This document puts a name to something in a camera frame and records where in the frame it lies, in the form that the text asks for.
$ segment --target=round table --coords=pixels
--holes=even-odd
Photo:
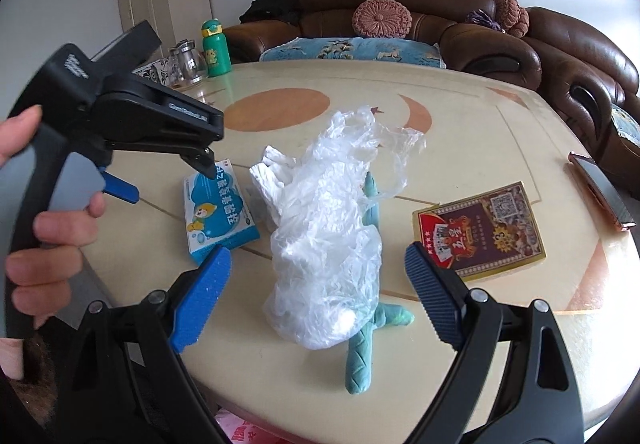
[[[370,106],[376,120],[426,132],[410,160],[408,186],[381,205],[381,300],[407,307],[415,322],[374,334],[372,385],[344,387],[346,344],[306,350],[281,339],[262,305],[274,284],[269,233],[233,251],[226,289],[200,341],[182,355],[193,377],[240,416],[295,442],[404,442],[442,382],[454,353],[434,333],[404,274],[412,213],[522,181],[546,258],[471,282],[500,302],[546,299],[574,365],[590,427],[612,410],[640,368],[636,323],[627,315],[640,290],[631,235],[606,221],[567,154],[586,153],[535,93],[441,69],[385,62],[314,60],[235,66],[187,94],[225,110],[216,159],[231,159],[242,186],[268,144],[299,156],[335,110]],[[384,189],[390,157],[371,170]],[[139,302],[194,268],[187,251],[178,156],[116,153],[110,171],[138,186],[141,201],[108,198],[97,243],[86,256],[117,304]],[[470,427],[484,423],[508,344],[499,344]]]

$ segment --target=blue gripper pad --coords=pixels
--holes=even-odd
[[[420,242],[406,248],[404,269],[439,339],[459,352],[465,343],[466,286],[454,271],[432,265]]]
[[[231,274],[231,252],[219,246],[199,267],[199,275],[174,311],[174,331],[169,342],[181,354],[198,341],[213,307]]]

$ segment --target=black cloth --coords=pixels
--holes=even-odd
[[[259,20],[280,20],[297,26],[302,6],[300,0],[254,0],[240,17],[240,23]]]

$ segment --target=purple decoration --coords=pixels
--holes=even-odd
[[[475,23],[476,25],[482,25],[483,27],[487,27],[498,32],[504,32],[500,24],[497,21],[492,20],[482,9],[473,10],[467,14],[465,23]]]

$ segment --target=water bottle cap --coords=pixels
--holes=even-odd
[[[207,20],[202,24],[202,37],[213,36],[222,32],[222,25],[218,20]]]

